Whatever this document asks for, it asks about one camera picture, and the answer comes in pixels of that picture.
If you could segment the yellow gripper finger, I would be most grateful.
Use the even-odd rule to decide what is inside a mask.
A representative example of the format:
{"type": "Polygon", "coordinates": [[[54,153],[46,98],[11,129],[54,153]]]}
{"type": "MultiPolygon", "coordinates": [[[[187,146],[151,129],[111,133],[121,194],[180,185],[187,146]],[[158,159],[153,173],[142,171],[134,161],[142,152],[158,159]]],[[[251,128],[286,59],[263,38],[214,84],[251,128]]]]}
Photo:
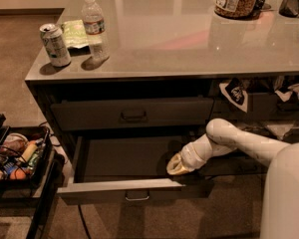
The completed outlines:
{"type": "Polygon", "coordinates": [[[181,163],[181,156],[179,153],[175,154],[166,166],[168,172],[181,172],[183,169],[181,163]]]}
{"type": "Polygon", "coordinates": [[[170,166],[167,168],[167,173],[169,175],[183,175],[183,174],[188,174],[190,172],[192,172],[192,169],[188,169],[188,168],[186,168],[184,166],[180,166],[180,165],[175,166],[175,167],[170,166]]]}

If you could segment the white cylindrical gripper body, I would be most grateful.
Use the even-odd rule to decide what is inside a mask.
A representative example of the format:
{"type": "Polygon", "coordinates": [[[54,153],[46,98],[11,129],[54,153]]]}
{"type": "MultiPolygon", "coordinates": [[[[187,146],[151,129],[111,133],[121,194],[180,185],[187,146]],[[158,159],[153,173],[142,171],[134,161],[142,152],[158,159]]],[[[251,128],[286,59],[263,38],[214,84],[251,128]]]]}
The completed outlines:
{"type": "Polygon", "coordinates": [[[221,155],[222,146],[204,134],[199,139],[186,144],[180,151],[180,161],[184,168],[192,172],[203,167],[207,161],[221,155]]]}

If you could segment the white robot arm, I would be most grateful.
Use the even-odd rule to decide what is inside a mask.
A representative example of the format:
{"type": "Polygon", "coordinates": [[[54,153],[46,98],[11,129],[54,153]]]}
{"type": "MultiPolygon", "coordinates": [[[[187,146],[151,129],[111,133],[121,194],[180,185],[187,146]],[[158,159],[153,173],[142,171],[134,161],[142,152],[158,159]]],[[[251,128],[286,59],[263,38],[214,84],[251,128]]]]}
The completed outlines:
{"type": "Polygon", "coordinates": [[[237,149],[268,167],[260,239],[299,239],[299,142],[283,142],[247,132],[225,119],[213,119],[203,136],[171,158],[166,171],[190,173],[209,159],[237,149]]]}

